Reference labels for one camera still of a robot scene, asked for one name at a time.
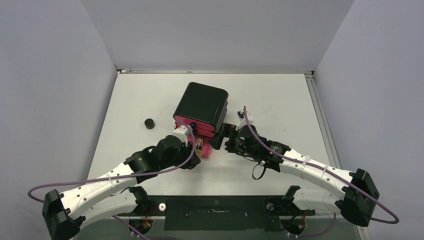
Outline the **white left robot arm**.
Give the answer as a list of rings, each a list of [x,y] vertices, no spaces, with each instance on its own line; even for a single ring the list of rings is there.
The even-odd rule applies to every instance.
[[[69,240],[83,227],[108,216],[145,214],[149,198],[140,183],[165,172],[191,170],[200,162],[191,142],[168,135],[98,178],[76,183],[70,190],[49,191],[43,200],[42,216],[50,238]]]

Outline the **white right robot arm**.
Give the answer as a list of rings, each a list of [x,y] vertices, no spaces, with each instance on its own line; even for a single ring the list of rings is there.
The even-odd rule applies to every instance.
[[[363,169],[353,172],[315,161],[283,143],[259,136],[254,125],[236,127],[226,123],[208,143],[215,150],[224,145],[228,153],[246,155],[265,169],[294,175],[327,191],[307,193],[298,189],[282,201],[289,214],[299,210],[330,211],[361,227],[367,227],[372,220],[380,194],[371,175]]]

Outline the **small black round jar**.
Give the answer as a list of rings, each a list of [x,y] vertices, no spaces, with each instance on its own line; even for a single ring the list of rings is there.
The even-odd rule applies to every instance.
[[[148,129],[148,130],[152,130],[156,124],[154,122],[154,120],[152,118],[147,118],[144,121],[144,126]]]

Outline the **tan foundation tube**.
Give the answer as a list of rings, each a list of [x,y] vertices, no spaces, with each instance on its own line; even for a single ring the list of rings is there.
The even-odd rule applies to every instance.
[[[204,144],[204,140],[202,138],[199,137],[196,139],[195,154],[197,155],[198,158],[203,157],[203,144]]]

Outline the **pink drawer with black knob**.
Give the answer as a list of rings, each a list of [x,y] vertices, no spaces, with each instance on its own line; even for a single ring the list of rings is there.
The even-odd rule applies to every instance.
[[[175,121],[183,122],[185,124],[190,125],[191,123],[195,123],[197,128],[213,132],[215,130],[215,127],[207,122],[203,122],[197,119],[192,119],[189,117],[181,116],[181,115],[175,115],[174,117]]]

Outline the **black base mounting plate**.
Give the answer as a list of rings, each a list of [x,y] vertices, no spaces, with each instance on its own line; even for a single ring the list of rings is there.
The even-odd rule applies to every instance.
[[[160,196],[138,206],[127,217],[164,217],[166,231],[279,231],[280,221],[314,216],[282,195]]]

